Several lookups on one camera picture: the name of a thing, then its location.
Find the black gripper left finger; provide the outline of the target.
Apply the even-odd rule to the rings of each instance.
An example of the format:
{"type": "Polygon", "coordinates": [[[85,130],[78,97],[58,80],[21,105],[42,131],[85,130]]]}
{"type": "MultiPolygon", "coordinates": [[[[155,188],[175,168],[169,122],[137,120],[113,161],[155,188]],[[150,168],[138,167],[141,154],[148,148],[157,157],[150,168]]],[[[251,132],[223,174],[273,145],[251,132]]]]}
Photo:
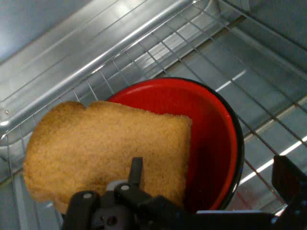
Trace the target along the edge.
{"type": "Polygon", "coordinates": [[[140,189],[143,161],[132,159],[128,181],[99,195],[75,193],[64,218],[64,230],[192,230],[201,225],[165,197],[150,196],[140,189]]]}

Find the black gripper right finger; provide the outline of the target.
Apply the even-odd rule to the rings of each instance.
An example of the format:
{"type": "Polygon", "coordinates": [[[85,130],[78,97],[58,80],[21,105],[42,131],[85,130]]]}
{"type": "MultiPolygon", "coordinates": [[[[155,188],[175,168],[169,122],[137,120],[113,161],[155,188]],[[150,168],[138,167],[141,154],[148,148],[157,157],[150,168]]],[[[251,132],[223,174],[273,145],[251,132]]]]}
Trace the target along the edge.
{"type": "Polygon", "coordinates": [[[286,156],[274,156],[272,185],[287,207],[272,220],[273,230],[307,228],[307,176],[286,156]]]}

